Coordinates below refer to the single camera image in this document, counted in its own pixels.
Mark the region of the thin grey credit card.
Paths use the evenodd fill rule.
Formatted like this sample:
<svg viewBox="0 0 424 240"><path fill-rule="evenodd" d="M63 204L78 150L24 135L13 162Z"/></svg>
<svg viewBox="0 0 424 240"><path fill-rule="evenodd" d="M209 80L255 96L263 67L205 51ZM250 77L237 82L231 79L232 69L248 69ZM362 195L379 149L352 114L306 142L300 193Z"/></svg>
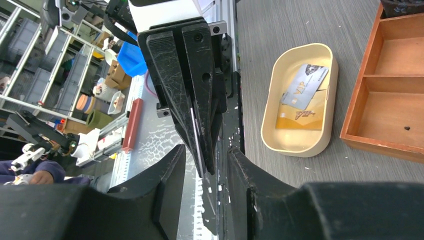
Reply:
<svg viewBox="0 0 424 240"><path fill-rule="evenodd" d="M202 149L201 149L201 145L199 141L200 134L198 132L197 119L196 119L195 111L193 107L190 108L190 116L191 116L193 131L194 131L194 142L195 142L195 148L196 148L197 162L199 165L199 168L198 168L199 176L201 179L204 179L205 169L204 169Z"/></svg>

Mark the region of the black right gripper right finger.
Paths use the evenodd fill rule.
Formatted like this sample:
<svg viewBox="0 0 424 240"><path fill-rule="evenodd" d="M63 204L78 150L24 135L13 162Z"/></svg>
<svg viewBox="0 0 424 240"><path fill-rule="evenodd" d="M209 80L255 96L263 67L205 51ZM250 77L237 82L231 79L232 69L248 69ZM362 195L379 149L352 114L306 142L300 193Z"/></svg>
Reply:
<svg viewBox="0 0 424 240"><path fill-rule="evenodd" d="M302 191L258 167L236 147L227 152L227 163L235 239L307 239Z"/></svg>

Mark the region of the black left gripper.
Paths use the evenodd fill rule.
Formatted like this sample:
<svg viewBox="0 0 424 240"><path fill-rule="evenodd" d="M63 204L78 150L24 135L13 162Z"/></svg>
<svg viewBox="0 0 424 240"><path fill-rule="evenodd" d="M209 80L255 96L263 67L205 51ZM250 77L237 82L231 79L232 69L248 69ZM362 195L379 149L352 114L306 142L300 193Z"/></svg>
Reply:
<svg viewBox="0 0 424 240"><path fill-rule="evenodd" d="M199 177L205 172L214 175L214 115L225 112L232 93L232 38L227 23L196 17L156 25L138 33L137 43L158 97L158 117L172 115L175 130L197 158ZM194 126L189 103L193 103Z"/></svg>

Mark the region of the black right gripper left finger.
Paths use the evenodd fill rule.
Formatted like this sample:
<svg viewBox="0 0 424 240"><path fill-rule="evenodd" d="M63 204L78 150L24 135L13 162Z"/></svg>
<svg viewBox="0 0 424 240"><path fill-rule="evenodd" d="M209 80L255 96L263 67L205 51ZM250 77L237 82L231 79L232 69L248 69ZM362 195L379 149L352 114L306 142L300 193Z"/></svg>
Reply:
<svg viewBox="0 0 424 240"><path fill-rule="evenodd" d="M185 178L186 147L176 145L146 170L107 192L116 198L107 221L109 240L174 240Z"/></svg>

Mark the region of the silver VIP credit card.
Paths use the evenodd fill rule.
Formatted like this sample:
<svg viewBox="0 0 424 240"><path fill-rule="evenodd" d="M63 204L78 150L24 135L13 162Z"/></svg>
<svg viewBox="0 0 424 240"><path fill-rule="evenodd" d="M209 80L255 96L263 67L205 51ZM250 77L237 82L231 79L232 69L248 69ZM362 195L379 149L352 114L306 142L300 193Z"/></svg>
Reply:
<svg viewBox="0 0 424 240"><path fill-rule="evenodd" d="M283 93L280 103L305 110L328 72L329 68L326 66L302 64Z"/></svg>

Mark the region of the cream oval plastic tray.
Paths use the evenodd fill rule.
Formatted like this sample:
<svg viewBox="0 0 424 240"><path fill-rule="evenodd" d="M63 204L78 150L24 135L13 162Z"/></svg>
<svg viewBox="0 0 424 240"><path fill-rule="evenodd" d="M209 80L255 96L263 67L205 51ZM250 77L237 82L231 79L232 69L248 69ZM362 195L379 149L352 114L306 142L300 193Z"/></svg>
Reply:
<svg viewBox="0 0 424 240"><path fill-rule="evenodd" d="M323 43L291 48L276 60L260 131L269 149L308 158L327 147L338 71L332 50Z"/></svg>

